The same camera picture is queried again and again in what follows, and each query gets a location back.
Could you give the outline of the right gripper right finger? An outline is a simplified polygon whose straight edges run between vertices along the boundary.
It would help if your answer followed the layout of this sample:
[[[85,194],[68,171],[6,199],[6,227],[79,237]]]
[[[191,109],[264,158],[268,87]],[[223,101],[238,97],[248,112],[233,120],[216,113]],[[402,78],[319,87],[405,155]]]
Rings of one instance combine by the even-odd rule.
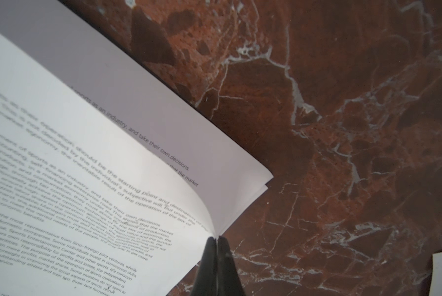
[[[217,239],[217,295],[245,296],[230,245],[222,236]]]

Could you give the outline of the printed paper sheet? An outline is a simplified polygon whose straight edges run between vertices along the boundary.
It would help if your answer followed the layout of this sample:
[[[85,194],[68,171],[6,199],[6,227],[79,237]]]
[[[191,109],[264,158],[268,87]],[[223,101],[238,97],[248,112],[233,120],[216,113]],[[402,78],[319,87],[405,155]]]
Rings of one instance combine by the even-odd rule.
[[[164,296],[212,235],[190,185],[0,34],[0,296]]]

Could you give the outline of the beige black ring binder folder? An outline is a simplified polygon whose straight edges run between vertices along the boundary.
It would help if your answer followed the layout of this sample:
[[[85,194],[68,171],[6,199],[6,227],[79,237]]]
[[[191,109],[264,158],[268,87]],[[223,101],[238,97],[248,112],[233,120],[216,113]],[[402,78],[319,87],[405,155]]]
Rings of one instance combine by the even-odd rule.
[[[237,29],[238,1],[63,1],[77,16],[197,107]]]

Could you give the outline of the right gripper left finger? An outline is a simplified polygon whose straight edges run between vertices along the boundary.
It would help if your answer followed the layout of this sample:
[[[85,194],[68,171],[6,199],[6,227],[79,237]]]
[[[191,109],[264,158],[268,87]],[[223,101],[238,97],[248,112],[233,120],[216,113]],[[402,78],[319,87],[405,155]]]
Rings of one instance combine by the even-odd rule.
[[[208,238],[190,296],[217,295],[217,241]]]

